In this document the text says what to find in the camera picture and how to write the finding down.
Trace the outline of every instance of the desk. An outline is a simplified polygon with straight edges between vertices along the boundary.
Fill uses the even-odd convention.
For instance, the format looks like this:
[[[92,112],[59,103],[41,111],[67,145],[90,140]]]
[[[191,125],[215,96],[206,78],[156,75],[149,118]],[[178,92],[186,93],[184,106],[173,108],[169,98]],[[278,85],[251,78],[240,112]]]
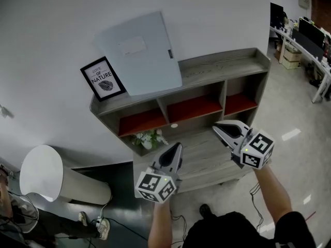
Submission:
[[[313,55],[311,55],[305,48],[303,48],[300,44],[298,44],[297,42],[295,42],[295,40],[293,40],[292,38],[290,38],[288,33],[284,33],[281,30],[278,30],[274,27],[270,27],[270,30],[280,34],[283,37],[283,46],[281,48],[281,52],[280,52],[280,57],[279,57],[279,63],[281,64],[283,62],[283,57],[284,57],[284,51],[285,51],[285,46],[287,43],[290,43],[292,45],[294,45],[298,50],[300,50],[302,52],[302,54],[304,54],[306,57],[308,57],[312,62],[315,63],[315,65],[324,72],[325,76],[322,80],[322,83],[319,87],[319,89],[317,90],[315,96],[313,97],[313,99],[311,100],[311,102],[315,103],[316,99],[319,97],[319,95],[321,94],[321,92],[325,89],[327,90],[331,84],[331,73],[330,73],[330,67],[324,67]],[[321,95],[322,98],[325,96],[326,91],[323,92],[323,94]]]

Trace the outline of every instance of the picture frame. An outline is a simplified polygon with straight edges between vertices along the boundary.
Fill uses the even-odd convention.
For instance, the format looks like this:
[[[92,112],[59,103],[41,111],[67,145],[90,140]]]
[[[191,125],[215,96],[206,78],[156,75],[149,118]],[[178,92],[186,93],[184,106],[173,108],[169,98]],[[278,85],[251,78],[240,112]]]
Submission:
[[[84,66],[81,72],[100,102],[126,92],[106,57]]]

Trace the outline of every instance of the shoe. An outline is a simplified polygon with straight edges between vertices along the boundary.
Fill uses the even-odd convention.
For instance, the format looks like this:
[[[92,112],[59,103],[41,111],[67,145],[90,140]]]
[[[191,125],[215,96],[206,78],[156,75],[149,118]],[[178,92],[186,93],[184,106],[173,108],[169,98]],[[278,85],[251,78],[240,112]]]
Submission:
[[[87,227],[87,219],[86,219],[86,213],[84,211],[79,212],[78,214],[78,220]]]
[[[207,204],[202,204],[199,209],[200,215],[205,219],[210,217],[212,214],[212,211],[210,210],[210,207]]]
[[[100,233],[99,238],[103,241],[106,241],[108,238],[109,230],[110,230],[109,220],[102,219],[102,221],[100,222],[100,225],[98,227],[98,232]]]

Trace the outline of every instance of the power strip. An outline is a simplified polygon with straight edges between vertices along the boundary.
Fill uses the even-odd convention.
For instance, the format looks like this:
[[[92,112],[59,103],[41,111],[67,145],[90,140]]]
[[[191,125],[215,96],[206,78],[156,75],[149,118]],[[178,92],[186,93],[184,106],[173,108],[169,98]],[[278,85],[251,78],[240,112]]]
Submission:
[[[99,228],[101,220],[102,220],[102,218],[100,216],[98,216],[97,223],[95,225],[97,228]]]

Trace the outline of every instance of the human arm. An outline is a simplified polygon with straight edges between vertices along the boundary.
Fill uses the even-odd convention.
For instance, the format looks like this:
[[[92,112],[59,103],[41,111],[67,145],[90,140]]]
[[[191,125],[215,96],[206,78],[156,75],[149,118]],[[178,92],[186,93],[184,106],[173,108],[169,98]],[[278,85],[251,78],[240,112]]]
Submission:
[[[12,213],[11,202],[6,184],[7,184],[7,176],[3,171],[0,170],[0,193],[1,193],[2,208],[4,210],[5,216],[8,218],[12,218],[13,213]]]
[[[148,248],[170,248],[172,242],[170,201],[154,205],[153,223]]]
[[[281,217],[292,211],[290,197],[269,165],[265,165],[261,170],[254,169],[254,172],[260,184],[264,202],[276,224]]]

